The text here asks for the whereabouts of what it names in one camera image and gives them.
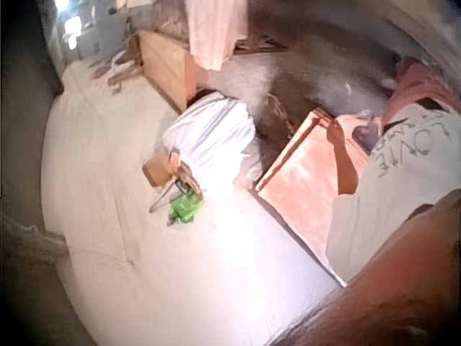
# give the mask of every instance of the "white sack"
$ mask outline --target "white sack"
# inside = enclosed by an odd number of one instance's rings
[[[164,133],[168,150],[177,149],[204,195],[231,190],[242,150],[254,137],[246,105],[214,92],[195,102]]]

